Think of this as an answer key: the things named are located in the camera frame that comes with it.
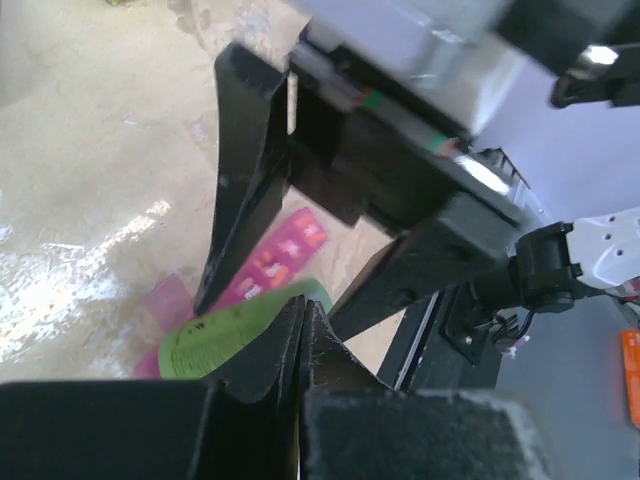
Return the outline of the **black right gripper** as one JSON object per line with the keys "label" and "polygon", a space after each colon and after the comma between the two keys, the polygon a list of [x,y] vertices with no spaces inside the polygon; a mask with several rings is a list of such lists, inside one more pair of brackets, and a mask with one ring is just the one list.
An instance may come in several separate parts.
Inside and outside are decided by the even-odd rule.
{"label": "black right gripper", "polygon": [[[520,209],[504,175],[472,152],[466,128],[344,48],[327,55],[300,42],[289,66],[298,77],[291,184],[346,224],[368,216],[394,234],[412,229],[334,305],[337,337],[501,262]],[[196,315],[230,285],[288,189],[287,75],[240,42],[217,56],[214,73],[218,182]]]}

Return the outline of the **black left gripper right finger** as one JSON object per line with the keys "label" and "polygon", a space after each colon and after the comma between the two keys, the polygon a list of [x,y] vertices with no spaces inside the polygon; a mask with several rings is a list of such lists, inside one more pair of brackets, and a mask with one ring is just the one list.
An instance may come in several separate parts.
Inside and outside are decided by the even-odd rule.
{"label": "black left gripper right finger", "polygon": [[550,479],[531,412],[490,390],[403,393],[336,337],[322,305],[304,314],[303,479]]}

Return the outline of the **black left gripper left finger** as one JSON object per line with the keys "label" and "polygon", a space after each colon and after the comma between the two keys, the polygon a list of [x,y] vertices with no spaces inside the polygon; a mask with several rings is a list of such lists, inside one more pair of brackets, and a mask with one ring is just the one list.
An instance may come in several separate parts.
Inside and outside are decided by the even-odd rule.
{"label": "black left gripper left finger", "polygon": [[1,388],[5,479],[293,479],[305,300],[209,377]]}

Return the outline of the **pink weekly pill organizer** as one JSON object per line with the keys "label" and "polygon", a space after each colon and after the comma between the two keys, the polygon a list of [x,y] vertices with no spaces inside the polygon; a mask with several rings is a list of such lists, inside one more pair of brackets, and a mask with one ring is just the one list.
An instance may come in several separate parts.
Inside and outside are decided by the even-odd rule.
{"label": "pink weekly pill organizer", "polygon": [[[177,275],[170,275],[159,282],[146,296],[144,305],[165,338],[190,320],[297,282],[294,277],[327,240],[327,231],[315,213],[307,207],[301,208],[259,243],[205,314],[197,316],[193,313],[192,295]],[[135,377],[162,379],[157,354],[164,338],[134,368]]]}

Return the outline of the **green pill bottle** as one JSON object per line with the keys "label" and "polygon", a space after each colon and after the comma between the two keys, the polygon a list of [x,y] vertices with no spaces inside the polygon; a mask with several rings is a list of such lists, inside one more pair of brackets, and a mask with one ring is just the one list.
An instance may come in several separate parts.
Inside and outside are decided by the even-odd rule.
{"label": "green pill bottle", "polygon": [[190,320],[160,344],[160,377],[194,379],[208,375],[261,335],[289,299],[299,295],[325,308],[332,306],[321,283],[308,278]]}

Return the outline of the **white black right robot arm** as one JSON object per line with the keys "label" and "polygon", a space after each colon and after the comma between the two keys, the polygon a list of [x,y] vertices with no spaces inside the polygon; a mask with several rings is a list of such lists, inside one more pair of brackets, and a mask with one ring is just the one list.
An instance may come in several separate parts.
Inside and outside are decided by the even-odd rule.
{"label": "white black right robot arm", "polygon": [[333,307],[348,339],[439,290],[485,313],[563,312],[638,290],[639,213],[522,233],[510,186],[472,141],[522,57],[556,108],[639,102],[635,1],[305,1],[279,70],[234,41],[217,56],[218,187],[194,311],[229,287],[295,188],[392,237]]}

